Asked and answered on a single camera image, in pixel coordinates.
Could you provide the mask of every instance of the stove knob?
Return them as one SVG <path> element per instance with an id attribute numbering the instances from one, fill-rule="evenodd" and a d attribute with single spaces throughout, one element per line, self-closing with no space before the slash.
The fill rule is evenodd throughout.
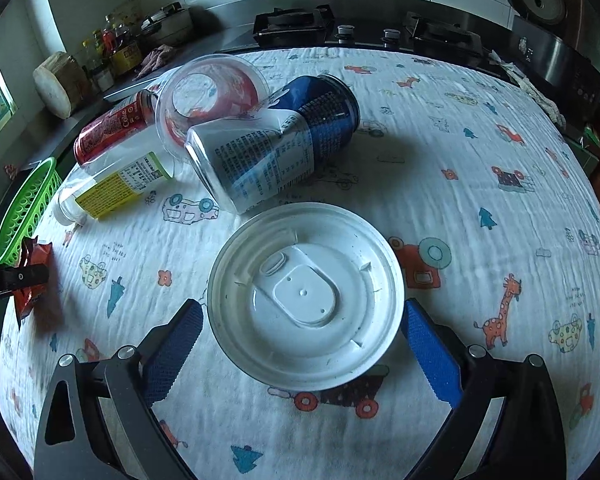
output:
<path id="1" fill-rule="evenodd" d="M 338 25 L 338 35 L 353 39 L 353 25 Z"/>
<path id="2" fill-rule="evenodd" d="M 389 41 L 400 41 L 400 31 L 395 28 L 386 28 L 384 30 L 384 38 Z"/>

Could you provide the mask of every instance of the pot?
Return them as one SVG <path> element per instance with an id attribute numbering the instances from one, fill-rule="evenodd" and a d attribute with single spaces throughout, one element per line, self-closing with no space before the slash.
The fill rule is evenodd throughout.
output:
<path id="1" fill-rule="evenodd" d="M 156 46 L 165 44 L 178 46 L 193 34 L 193 22 L 188 8 L 179 2 L 165 6 L 147 16 L 142 23 L 142 35 L 150 38 Z"/>

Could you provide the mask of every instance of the green plastic basket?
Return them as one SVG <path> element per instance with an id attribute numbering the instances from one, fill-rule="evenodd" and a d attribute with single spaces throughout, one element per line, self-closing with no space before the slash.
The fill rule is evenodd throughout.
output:
<path id="1" fill-rule="evenodd" d="M 18 262 L 22 239 L 36 230 L 61 183 L 53 157 L 40 162 L 27 177 L 0 224 L 0 264 Z"/>

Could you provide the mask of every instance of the crushed can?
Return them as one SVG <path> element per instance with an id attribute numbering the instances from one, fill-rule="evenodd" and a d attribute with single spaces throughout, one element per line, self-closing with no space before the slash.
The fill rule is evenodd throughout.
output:
<path id="1" fill-rule="evenodd" d="M 111 146 L 154 124 L 156 100 L 155 94 L 141 90 L 87 124 L 74 142 L 78 165 L 84 166 Z"/>
<path id="2" fill-rule="evenodd" d="M 240 214 L 311 175 L 359 123 L 346 84 L 306 75 L 244 114 L 192 126 L 185 148 L 220 208 Z"/>

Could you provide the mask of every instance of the gas stove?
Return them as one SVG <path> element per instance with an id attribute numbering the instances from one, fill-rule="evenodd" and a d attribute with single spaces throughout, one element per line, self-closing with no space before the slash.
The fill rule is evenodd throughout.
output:
<path id="1" fill-rule="evenodd" d="M 312 10 L 274 9 L 267 14 L 258 14 L 252 32 L 239 36 L 218 53 L 240 54 L 300 46 L 338 46 L 416 54 L 509 81 L 504 70 L 489 63 L 480 36 L 412 12 L 405 15 L 402 23 L 385 23 L 381 20 L 338 18 L 328 5 Z"/>

